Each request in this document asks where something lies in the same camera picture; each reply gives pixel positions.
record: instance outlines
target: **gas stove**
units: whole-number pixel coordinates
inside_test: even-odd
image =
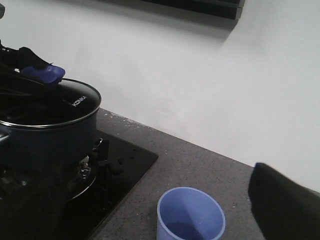
[[[64,169],[66,204],[54,231],[55,240],[87,240],[116,208],[158,156],[139,146],[96,131],[88,156]],[[32,182],[30,173],[2,168],[0,204],[10,191]]]

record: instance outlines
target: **cup rim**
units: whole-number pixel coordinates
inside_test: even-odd
[[[219,234],[218,234],[216,237],[214,237],[214,238],[212,238],[212,239],[210,239],[210,240],[218,240],[218,239],[222,236],[222,234],[225,232],[225,229],[226,229],[226,216],[225,216],[225,214],[224,214],[224,211],[223,211],[222,208],[220,207],[219,203],[218,203],[213,197],[211,197],[209,194],[205,193],[204,191],[201,191],[201,190],[199,190],[199,189],[196,189],[196,188],[193,188],[193,187],[189,187],[189,186],[178,186],[178,187],[174,187],[174,188],[171,188],[171,189],[167,190],[166,192],[164,192],[164,193],[162,194],[162,196],[160,197],[160,199],[159,199],[159,201],[158,201],[157,207],[156,207],[157,218],[158,218],[161,226],[167,231],[167,233],[169,233],[169,235],[170,235],[171,237],[176,238],[177,240],[185,240],[185,239],[179,237],[178,235],[175,235],[172,231],[170,231],[169,228],[167,228],[167,226],[165,225],[165,223],[164,223],[164,221],[162,220],[162,217],[161,217],[161,215],[160,215],[160,204],[161,204],[163,198],[164,198],[168,193],[170,193],[170,192],[172,192],[172,191],[175,191],[175,190],[178,190],[178,189],[189,189],[189,190],[192,190],[192,191],[199,192],[199,193],[205,195],[207,198],[209,198],[210,200],[212,200],[212,201],[215,203],[215,205],[218,207],[218,209],[219,209],[219,211],[220,211],[220,213],[221,213],[221,216],[222,216],[222,228],[221,228]]]

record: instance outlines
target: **pot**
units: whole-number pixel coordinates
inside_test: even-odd
[[[2,89],[0,162],[28,172],[79,162],[94,146],[100,103],[95,88],[67,78],[44,94]]]

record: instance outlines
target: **blue cup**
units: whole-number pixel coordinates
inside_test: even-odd
[[[157,240],[218,240],[226,218],[208,194],[191,187],[166,191],[157,205]]]

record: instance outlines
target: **black glass cooktop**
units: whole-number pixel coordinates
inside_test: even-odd
[[[56,240],[89,239],[158,158],[150,151],[101,131],[97,131],[96,138],[95,180],[67,203],[55,232]]]

